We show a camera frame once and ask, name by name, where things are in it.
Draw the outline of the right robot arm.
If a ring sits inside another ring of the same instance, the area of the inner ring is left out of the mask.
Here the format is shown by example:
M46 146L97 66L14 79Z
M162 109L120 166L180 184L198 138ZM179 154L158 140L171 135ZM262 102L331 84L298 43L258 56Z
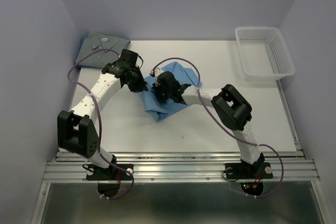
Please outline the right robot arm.
M236 141L240 163L226 164L228 180L261 178L264 155L258 147L251 128L251 105L231 84L221 89L204 89L180 84L173 73L156 68L154 94L159 102L169 99L185 105L201 105L206 111L213 108L219 117L215 122Z

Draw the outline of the light blue long sleeve shirt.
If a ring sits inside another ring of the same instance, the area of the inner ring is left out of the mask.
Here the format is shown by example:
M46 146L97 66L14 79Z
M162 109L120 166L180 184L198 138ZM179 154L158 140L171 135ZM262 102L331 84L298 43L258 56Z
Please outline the light blue long sleeve shirt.
M153 117L155 122L160 122L172 116L173 114L187 108L182 99L182 93L189 87L201 87L202 82L199 80L198 72L191 68L183 67L177 61L167 64L161 68L164 73L159 75L159 84L171 84L173 86L173 99L165 103L159 103L154 94L155 79L147 76L148 91L141 93L141 99L144 104L144 110Z

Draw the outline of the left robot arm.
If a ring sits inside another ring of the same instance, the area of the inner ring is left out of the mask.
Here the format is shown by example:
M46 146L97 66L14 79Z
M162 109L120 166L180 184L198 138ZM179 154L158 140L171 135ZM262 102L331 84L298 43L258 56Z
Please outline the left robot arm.
M133 93L147 90L147 83L137 65L139 57L138 53L124 49L116 61L102 69L91 89L76 81L75 84L85 89L87 94L69 111L61 111L57 116L58 146L82 156L94 166L87 171L99 172L106 179L113 178L117 172L133 177L130 168L118 166L116 157L101 147L101 111L123 86L128 86Z

